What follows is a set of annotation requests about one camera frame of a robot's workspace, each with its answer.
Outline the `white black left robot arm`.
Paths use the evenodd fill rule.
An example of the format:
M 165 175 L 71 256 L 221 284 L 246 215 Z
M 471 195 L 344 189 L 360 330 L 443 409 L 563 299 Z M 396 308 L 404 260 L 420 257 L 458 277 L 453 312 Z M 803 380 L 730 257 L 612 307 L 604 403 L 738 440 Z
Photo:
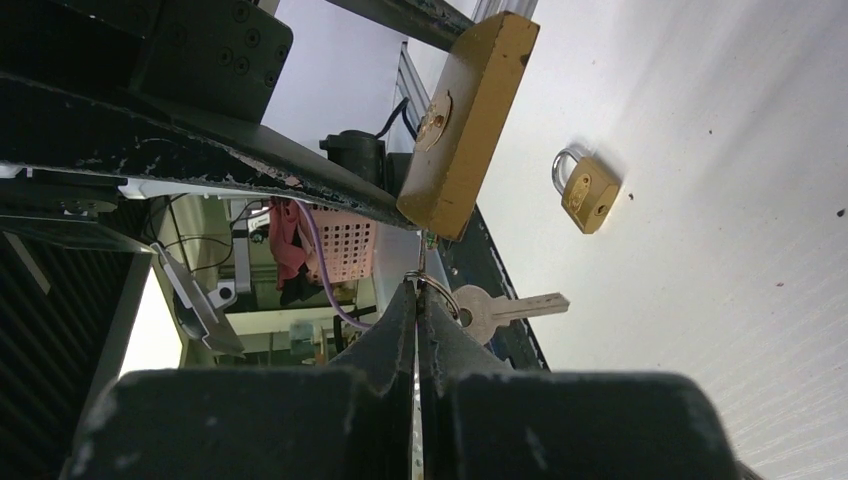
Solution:
M 401 226 L 380 135 L 262 124 L 292 30 L 255 1 L 5 1 L 1 162 L 290 196 Z

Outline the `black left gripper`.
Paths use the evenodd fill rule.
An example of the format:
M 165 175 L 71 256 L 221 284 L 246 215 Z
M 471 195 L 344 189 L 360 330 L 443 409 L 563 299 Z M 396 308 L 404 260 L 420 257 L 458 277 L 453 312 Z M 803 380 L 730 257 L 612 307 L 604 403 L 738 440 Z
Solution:
M 249 123 L 293 43 L 255 1 L 4 1 L 1 161 L 292 197 L 413 229 L 389 193 Z

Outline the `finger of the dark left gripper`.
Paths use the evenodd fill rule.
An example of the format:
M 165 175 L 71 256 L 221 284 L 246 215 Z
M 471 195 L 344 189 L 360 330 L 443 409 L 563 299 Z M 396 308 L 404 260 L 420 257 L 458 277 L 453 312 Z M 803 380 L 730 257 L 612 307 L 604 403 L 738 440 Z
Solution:
M 443 0 L 328 0 L 391 30 L 448 52 L 474 22 Z

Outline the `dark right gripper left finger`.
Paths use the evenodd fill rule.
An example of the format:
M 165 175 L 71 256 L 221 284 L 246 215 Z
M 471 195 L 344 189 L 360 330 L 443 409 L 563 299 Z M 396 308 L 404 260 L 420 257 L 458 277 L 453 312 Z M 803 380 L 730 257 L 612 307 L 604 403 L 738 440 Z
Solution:
M 88 414 L 70 479 L 406 479 L 416 292 L 325 366 L 129 373 Z

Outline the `large brass padlock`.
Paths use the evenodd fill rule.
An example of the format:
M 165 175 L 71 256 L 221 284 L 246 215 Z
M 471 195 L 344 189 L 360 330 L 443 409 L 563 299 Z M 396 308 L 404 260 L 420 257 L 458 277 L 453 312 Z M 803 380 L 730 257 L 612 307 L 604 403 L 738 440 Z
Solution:
M 539 31 L 504 11 L 454 43 L 396 202 L 411 223 L 462 239 Z

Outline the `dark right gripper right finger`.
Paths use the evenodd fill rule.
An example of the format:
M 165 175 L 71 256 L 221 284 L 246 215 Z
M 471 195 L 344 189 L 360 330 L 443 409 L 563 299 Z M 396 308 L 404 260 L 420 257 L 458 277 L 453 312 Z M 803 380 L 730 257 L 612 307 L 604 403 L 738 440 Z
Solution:
M 689 378 L 515 370 L 433 289 L 417 307 L 426 478 L 739 477 L 713 404 Z

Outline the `silver key bunch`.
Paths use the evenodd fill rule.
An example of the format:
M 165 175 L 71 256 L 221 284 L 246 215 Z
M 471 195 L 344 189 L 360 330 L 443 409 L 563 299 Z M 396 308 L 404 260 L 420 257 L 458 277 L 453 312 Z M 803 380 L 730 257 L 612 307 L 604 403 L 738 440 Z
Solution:
M 435 249 L 436 235 L 424 230 L 419 239 L 418 268 L 408 271 L 404 278 L 418 287 L 423 305 L 416 326 L 419 335 L 430 343 L 456 340 L 483 346 L 498 329 L 515 321 L 562 314 L 570 307 L 569 300 L 559 292 L 510 299 L 493 296 L 475 285 L 451 290 L 427 272 L 427 255 Z

